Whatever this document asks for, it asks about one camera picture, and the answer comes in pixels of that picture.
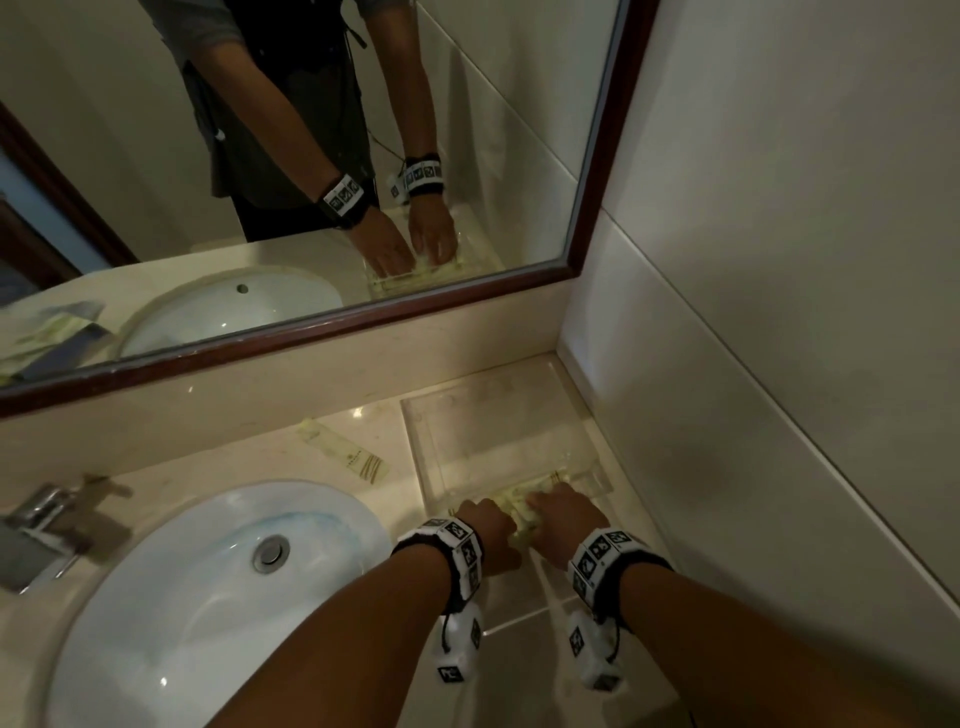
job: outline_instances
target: wristband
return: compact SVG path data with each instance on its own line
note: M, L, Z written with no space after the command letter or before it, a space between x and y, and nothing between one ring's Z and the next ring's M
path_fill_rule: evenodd
M619 528L597 528L573 554L566 575L573 591L600 620L613 618L629 629L620 616L620 577L633 564L671 569L662 556Z
M440 155L408 157L403 162L403 186L410 198L444 193L444 170Z
M450 567L450 597L446 601L444 614L463 612L480 588L483 576L483 542L480 541L480 534L459 519L430 519L420 528L401 536L394 553L415 544L434 546L444 555Z
M363 191L363 187L347 174L335 180L317 201L324 214L340 230L345 231L359 225L371 204L370 196Z

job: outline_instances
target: chrome faucet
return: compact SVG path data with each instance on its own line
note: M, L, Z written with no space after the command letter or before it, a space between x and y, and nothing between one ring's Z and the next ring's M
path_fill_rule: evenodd
M76 500L72 491L44 485L0 521L0 587L23 594L59 579L84 554L84 539L48 530Z

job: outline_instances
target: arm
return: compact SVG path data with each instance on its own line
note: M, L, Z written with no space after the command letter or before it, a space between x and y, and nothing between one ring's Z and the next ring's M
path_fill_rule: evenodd
M610 525L565 484L529 502L543 518L534 548L558 568L594 528ZM694 715L711 725L904 725L772 621L673 571L627 568L620 614Z
M238 41L216 43L198 49L190 60L283 173L308 200L319 200L340 177L340 170L324 154L293 104L256 66L246 46ZM380 276L399 275L414 267L399 231L375 207L348 236Z
M467 501L457 518L480 534L485 577L519 567L507 546L516 525L492 501ZM310 615L207 728L396 725L449 594L444 556L404 548Z
M415 12L405 4L391 5L367 18L367 30L387 81L390 105L408 158L438 151L437 119L430 83L420 61ZM435 265L453 258L457 235L442 195L421 195L410 201L410 235L417 252L426 251Z

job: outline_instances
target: faucet handle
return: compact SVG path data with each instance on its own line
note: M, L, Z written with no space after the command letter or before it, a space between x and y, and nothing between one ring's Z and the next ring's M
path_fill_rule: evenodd
M14 528L43 531L64 511L73 507L77 495L52 483L39 489L10 513L6 521Z

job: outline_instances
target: sink basin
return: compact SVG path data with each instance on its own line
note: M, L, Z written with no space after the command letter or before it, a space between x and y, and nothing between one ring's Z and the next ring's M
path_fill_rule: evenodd
M282 266L257 266L194 280L136 313L117 356L135 356L340 308L328 281Z
M262 483L190 508L84 606L46 724L202 728L298 624L390 550L365 505L315 483Z

